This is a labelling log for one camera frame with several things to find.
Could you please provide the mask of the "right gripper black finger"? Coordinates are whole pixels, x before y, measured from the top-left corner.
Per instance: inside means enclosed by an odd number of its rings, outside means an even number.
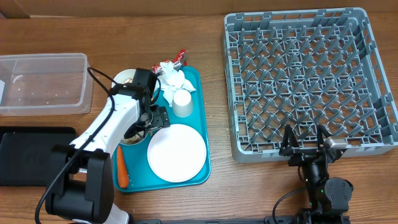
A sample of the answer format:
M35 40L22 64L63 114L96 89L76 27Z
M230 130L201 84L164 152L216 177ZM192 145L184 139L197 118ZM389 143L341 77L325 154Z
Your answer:
M299 150L299 142L297 141L291 125L285 126L284 136L280 144L280 156L292 156Z
M324 145L324 138L331 137L330 132L326 130L326 127L322 124L317 125L317 146Z

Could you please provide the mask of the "white round bowl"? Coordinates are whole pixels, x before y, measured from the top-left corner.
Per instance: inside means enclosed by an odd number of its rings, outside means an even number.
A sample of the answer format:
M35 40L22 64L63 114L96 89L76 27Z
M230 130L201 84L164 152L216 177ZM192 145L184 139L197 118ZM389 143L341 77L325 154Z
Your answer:
M112 82L111 87L114 88L116 85L125 86L131 84L135 74L136 74L136 69L127 69L119 72L113 78L115 83Z

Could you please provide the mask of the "white paper cup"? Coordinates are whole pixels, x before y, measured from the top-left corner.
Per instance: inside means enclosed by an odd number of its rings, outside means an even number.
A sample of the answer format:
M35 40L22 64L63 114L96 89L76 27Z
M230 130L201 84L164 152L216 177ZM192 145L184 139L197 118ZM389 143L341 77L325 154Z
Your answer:
M177 90L172 100L172 110L180 118L190 116L193 112L193 100L188 90Z

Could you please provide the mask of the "grey round bowl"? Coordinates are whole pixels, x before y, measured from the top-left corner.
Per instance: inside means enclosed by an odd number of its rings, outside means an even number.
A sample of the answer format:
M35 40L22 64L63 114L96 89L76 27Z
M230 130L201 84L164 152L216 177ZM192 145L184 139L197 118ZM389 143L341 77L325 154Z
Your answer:
M143 131L137 133L135 136L131 138L122 138L122 140L119 142L120 144L123 145L134 145L142 142L147 136L147 133L144 133Z

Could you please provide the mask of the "white round plate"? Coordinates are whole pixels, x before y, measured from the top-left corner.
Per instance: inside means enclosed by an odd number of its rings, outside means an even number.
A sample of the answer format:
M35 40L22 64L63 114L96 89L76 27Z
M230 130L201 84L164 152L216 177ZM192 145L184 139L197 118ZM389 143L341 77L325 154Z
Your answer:
M153 173L167 182L185 182L205 165L206 144L190 126L173 124L157 131L149 142L147 160Z

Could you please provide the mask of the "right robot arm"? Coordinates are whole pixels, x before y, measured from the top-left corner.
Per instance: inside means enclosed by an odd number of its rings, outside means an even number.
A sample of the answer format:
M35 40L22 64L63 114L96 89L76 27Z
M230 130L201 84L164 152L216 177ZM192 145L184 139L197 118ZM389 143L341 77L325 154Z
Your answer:
M310 206L301 208L291 218L292 223L349 223L343 214L349 210L354 187L352 183L340 177L330 177L328 165L337 161L347 150L344 139L332 136L326 128L317 125L317 146L304 148L299 146L293 129L287 125L279 154L288 156L288 165L298 168L299 178L305 186L282 196L275 203L272 219L277 223L276 208L283 199L307 191Z

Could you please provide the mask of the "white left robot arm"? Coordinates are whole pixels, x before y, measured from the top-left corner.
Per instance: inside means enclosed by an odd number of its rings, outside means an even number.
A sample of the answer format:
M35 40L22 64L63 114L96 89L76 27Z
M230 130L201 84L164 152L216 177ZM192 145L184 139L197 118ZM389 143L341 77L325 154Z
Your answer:
M133 216L114 203L111 157L122 139L170 126L165 107L155 104L159 74L137 68L132 80L112 79L106 105L90 127L68 145L50 152L46 191L40 209L75 223L133 223Z

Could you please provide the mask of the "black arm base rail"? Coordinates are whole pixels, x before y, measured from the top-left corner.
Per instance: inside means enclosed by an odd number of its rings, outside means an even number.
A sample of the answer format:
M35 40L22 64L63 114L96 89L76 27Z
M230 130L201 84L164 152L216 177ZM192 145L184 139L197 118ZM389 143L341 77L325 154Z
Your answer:
M277 223L280 224L296 224L295 216L278 216ZM243 218L243 219L212 219L212 220L134 220L135 224L271 224L275 223L271 216L264 218ZM350 224L349 217L343 217L344 224Z

